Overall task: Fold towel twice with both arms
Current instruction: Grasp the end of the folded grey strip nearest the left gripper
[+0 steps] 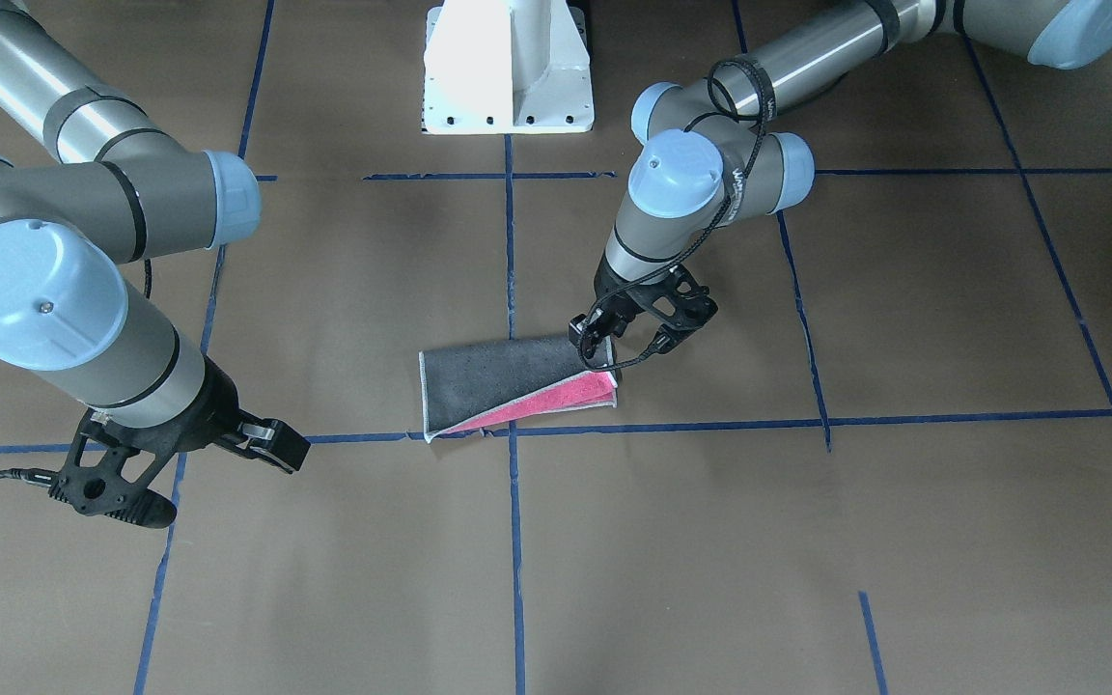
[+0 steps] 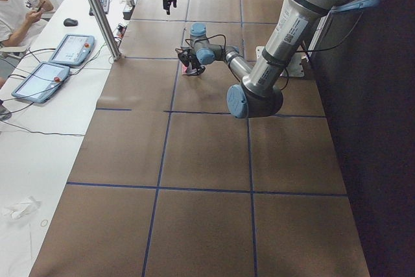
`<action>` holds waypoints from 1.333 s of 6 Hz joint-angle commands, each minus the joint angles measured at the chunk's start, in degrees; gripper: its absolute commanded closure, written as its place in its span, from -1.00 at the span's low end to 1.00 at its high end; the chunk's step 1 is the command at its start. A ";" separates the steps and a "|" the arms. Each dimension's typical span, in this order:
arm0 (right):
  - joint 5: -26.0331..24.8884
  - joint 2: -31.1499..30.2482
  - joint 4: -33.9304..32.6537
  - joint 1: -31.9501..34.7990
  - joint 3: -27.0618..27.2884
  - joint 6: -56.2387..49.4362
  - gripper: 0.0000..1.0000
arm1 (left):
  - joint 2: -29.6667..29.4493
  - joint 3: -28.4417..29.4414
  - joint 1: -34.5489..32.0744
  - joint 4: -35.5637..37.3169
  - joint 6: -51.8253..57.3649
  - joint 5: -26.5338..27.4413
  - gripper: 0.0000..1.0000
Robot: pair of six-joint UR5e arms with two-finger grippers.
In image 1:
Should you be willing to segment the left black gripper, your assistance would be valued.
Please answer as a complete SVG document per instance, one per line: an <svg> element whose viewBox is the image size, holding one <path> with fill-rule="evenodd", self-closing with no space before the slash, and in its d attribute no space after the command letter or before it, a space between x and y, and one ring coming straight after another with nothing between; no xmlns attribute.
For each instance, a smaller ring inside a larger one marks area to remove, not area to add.
<svg viewBox="0 0 1112 695"><path fill-rule="evenodd" d="M649 312L662 325L681 328L682 311L677 296L677 277L674 265L663 265L661 274L648 282L631 285L614 271L606 257L600 257L593 289L596 302L592 314L572 318L568 338L583 368L592 373L615 370L612 338L623 334L641 312Z"/></svg>

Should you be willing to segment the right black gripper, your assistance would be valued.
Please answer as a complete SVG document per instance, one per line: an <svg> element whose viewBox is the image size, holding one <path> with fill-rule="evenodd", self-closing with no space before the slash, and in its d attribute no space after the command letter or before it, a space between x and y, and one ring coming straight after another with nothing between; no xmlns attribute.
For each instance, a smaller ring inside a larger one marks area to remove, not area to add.
<svg viewBox="0 0 1112 695"><path fill-rule="evenodd" d="M95 441L107 448L128 446L163 459L222 441L226 450L240 458L268 461L286 474L299 471L312 443L292 430L290 424L244 413L229 375L208 357L203 369L203 383L193 403L169 421L148 428L128 427L115 419L95 421Z"/></svg>

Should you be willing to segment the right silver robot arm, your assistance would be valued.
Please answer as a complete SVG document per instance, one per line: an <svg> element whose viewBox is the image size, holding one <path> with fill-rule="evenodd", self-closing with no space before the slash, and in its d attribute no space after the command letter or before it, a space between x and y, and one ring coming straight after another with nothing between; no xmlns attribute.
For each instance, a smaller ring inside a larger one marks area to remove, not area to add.
<svg viewBox="0 0 1112 695"><path fill-rule="evenodd" d="M309 441L244 413L228 376L120 272L255 234L251 168L186 149L19 1L0 1L0 107L56 161L0 155L0 360L85 405L80 441L160 460L215 444L299 469Z"/></svg>

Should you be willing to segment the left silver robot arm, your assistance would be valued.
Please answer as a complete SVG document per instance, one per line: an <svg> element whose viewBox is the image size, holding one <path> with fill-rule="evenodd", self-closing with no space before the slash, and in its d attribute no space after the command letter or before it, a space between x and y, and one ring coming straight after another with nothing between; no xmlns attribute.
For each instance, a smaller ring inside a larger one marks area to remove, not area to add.
<svg viewBox="0 0 1112 695"><path fill-rule="evenodd" d="M815 181L815 158L778 116L843 76L930 34L961 34L1029 63L1075 70L1112 49L1112 1L840 1L754 51L723 59L693 85L652 85L632 106L643 151L631 168L593 281L596 300L570 320L583 365L641 314L658 327L641 360L668 353L716 312L684 267L714 230L790 209Z"/></svg>

